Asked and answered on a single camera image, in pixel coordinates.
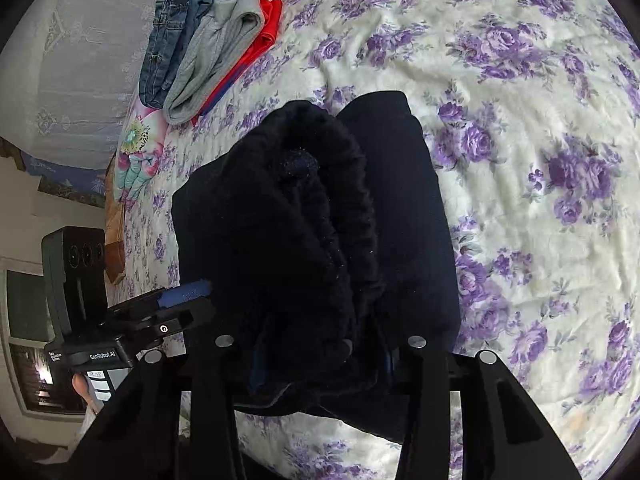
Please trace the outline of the person's left hand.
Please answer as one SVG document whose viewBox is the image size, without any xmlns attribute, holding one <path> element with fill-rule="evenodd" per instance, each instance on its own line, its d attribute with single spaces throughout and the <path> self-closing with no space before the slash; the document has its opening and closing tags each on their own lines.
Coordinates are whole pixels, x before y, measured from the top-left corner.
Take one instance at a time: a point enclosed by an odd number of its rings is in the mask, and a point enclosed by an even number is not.
<svg viewBox="0 0 640 480">
<path fill-rule="evenodd" d="M 87 404 L 93 414 L 98 414 L 99 411 L 101 411 L 101 405 L 96 403 L 96 398 L 94 397 L 84 375 L 75 374 L 72 378 L 72 386 L 78 396 L 85 401 L 85 404 Z"/>
</svg>

